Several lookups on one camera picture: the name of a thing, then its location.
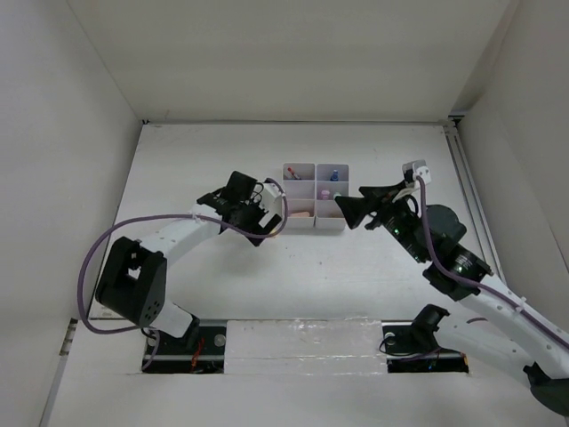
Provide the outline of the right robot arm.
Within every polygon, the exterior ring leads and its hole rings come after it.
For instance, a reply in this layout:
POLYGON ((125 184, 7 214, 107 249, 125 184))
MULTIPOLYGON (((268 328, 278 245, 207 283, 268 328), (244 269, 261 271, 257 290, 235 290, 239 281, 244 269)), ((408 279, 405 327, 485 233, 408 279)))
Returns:
POLYGON ((568 334, 525 298, 511 291, 492 268, 461 245, 465 226, 444 205, 430 205, 426 183, 418 179, 388 187, 362 187, 360 197, 337 196, 350 229, 385 230, 418 263, 439 293, 474 311, 503 336, 477 337, 452 321, 448 310, 425 306, 410 336, 421 352, 452 347, 482 359, 518 380, 547 409, 568 415, 568 334))

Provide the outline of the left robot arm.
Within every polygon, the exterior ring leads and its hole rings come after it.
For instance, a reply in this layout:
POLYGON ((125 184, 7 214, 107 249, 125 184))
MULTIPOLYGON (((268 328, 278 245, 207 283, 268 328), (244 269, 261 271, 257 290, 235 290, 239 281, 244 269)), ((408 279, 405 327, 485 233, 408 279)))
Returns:
POLYGON ((110 247, 95 290, 102 306, 141 329, 167 335, 178 352, 197 345, 200 320, 167 296, 170 267, 226 230, 254 246, 282 231, 288 208, 273 179, 257 181, 234 171, 225 186, 198 198, 188 213, 169 214, 169 224, 141 239, 118 238, 110 247))

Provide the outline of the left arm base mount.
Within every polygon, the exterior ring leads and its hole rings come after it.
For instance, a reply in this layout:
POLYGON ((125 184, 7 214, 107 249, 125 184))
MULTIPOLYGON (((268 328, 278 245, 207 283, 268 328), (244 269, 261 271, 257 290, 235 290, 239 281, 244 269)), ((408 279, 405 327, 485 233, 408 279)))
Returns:
POLYGON ((146 338, 141 361, 143 374, 220 375, 224 373, 227 320, 202 319, 189 346, 181 338, 143 330, 146 338))

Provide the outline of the aluminium rail right side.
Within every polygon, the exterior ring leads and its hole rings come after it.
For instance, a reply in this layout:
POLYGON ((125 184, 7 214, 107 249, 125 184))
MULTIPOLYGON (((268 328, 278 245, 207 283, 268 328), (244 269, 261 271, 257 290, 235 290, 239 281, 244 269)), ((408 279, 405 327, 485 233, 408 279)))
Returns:
POLYGON ((493 272, 499 278, 504 279, 501 261, 493 242, 487 219, 485 218, 485 212, 477 192, 474 177, 469 168, 466 151, 461 142, 458 124, 462 119, 463 116, 449 116, 441 125, 445 131, 445 138, 451 157, 453 158, 456 173, 459 177, 461 190, 473 223, 474 234, 476 235, 482 257, 485 259, 485 262, 492 267, 493 272))

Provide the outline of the red gel pen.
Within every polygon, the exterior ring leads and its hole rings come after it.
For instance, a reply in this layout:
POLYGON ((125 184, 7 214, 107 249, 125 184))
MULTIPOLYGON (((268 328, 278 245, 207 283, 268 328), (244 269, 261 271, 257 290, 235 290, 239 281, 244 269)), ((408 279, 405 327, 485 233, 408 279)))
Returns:
POLYGON ((291 175, 291 177, 296 181, 301 181, 302 178, 291 168, 287 168, 287 172, 291 175))

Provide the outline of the white six-compartment organizer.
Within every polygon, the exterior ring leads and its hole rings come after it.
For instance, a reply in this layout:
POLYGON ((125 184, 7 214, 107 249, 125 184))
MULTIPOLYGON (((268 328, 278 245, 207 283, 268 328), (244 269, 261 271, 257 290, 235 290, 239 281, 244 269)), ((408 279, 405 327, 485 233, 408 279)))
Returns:
POLYGON ((340 192, 342 196, 349 194, 349 166, 346 164, 313 164, 313 163, 284 163, 283 188, 288 200, 289 214, 309 211, 312 218, 290 218, 286 227, 289 230, 330 230, 341 231, 346 222, 340 208, 334 202, 333 194, 340 192), (291 167, 301 178, 294 180, 287 172, 291 167), (337 169, 340 180, 330 181, 331 174, 337 169), (320 199, 320 191, 330 191, 329 200, 320 199))

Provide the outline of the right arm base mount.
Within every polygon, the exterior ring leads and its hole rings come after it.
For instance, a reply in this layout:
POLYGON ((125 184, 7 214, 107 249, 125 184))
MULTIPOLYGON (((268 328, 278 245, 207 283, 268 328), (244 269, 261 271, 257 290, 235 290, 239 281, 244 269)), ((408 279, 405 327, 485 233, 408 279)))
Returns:
POLYGON ((411 321, 388 321, 378 351, 386 356, 389 374, 469 373, 464 353, 441 347, 434 336, 450 313, 428 304, 411 321))

